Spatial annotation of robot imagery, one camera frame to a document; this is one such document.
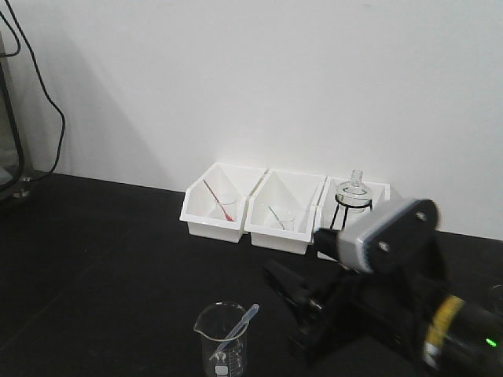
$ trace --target black wire stand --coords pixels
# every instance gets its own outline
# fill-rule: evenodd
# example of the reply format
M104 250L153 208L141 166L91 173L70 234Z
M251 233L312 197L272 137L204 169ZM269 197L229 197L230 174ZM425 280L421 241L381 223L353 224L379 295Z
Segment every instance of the black wire stand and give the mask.
M337 198L337 194L336 194L336 202L337 202L336 212L333 214L332 224L330 224L330 229L333 229L333 225L336 222L336 218L337 218L337 214L339 213L339 207L340 206L344 207L343 226L342 226L341 230L344 229L344 227L346 226L347 212L349 211L350 208L351 209L355 209L355 210L361 210L361 209L365 210L365 208L369 207L370 210L373 209L372 208L372 199L369 200L368 203L366 203L366 204L364 204L362 206L351 206L349 204L345 204L345 203L341 202L339 200L339 198Z

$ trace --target dropper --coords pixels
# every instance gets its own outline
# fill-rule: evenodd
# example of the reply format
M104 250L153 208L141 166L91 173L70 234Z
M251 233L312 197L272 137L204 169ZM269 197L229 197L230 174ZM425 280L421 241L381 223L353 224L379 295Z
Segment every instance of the dropper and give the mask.
M206 185L207 189L210 190L211 194L213 195L213 198L215 198L217 204L220 206L220 208L223 210L224 216L226 216L227 221L234 221L234 219L227 213L226 209L223 207L222 203L220 200L218 200L215 192L211 189L210 185L206 182L206 180L203 180L204 184Z
M241 330L241 328L248 324L248 322L250 322L250 320L257 314L257 312L259 311L259 304L253 304L250 309L248 309L248 311L243 314L241 320L237 323L236 326L234 326L234 328L230 331L229 334L227 334L227 336L224 338L223 342L221 342L217 349L214 351L214 353L210 356L210 358L208 360L211 360L213 357L215 357L215 355L217 353L219 353L220 351L222 351L224 348L226 348L226 346L230 343L231 339L236 336L236 334Z

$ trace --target glass beaker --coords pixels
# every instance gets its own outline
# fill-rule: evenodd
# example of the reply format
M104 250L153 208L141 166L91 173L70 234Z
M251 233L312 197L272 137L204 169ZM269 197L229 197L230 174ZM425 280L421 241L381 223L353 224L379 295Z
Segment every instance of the glass beaker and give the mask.
M272 228L283 229L289 232L295 231L296 214L293 211L278 206L268 206L268 208L274 218L274 222L271 225Z
M229 344L210 360L227 334L240 321L246 310L235 302L217 302L207 306L197 317L194 331L201 335L203 367L208 377L239 377L247 364L246 330L244 325Z
M220 213L220 211L217 211L217 213L220 214L221 219L227 221L236 221L236 196L234 196L233 194L221 194L218 199L220 200L220 204L216 203L215 201L215 205L222 206L222 213Z

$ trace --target white plastic bin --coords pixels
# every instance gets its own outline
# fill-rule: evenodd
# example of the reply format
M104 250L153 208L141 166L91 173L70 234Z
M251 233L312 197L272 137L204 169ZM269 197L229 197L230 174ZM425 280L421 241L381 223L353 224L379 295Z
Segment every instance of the white plastic bin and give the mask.
M251 233L251 243L305 254L313 237L316 206L325 178L321 175L270 170L250 199L244 229ZM293 231L281 227L276 218L276 213L280 211L295 216Z
M325 182L325 186L323 188L323 193L321 194L320 203L318 206L318 210L316 213L316 219L314 222L314 232L316 232L320 228L330 228L332 224L333 215L335 214L337 202L336 202L336 192L337 186L341 183L348 181L348 179L336 178L336 177L327 177ZM387 183L374 183L363 181L367 186L372 189L372 202L373 207L379 206L383 201L390 199L390 185ZM370 212L369 208L365 208L365 210L359 214L356 213L348 213L346 226L357 221L362 216L365 216ZM336 221L334 222L334 226L332 229L341 230L343 224L343 216L344 216L344 207L339 208L339 212L337 214ZM334 259L329 256L318 252L318 257L321 259L326 259L333 261Z
M187 222L189 233L194 236L239 242L244 232L248 200L266 172L265 168L214 163L185 192L180 220ZM236 199L235 221L226 220L203 180L220 200L223 196Z

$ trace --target black table surface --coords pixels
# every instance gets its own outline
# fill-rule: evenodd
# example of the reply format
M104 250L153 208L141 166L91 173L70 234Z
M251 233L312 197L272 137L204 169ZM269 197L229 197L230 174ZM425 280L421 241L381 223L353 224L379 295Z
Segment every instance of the black table surface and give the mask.
M183 193L53 175L0 209L1 376L204 376L199 312L260 304L246 375L411 376L408 362L362 338L311 368L288 354L293 319L264 284L278 260L313 281L331 262L190 236ZM452 292L487 307L503 281L503 244L441 232Z

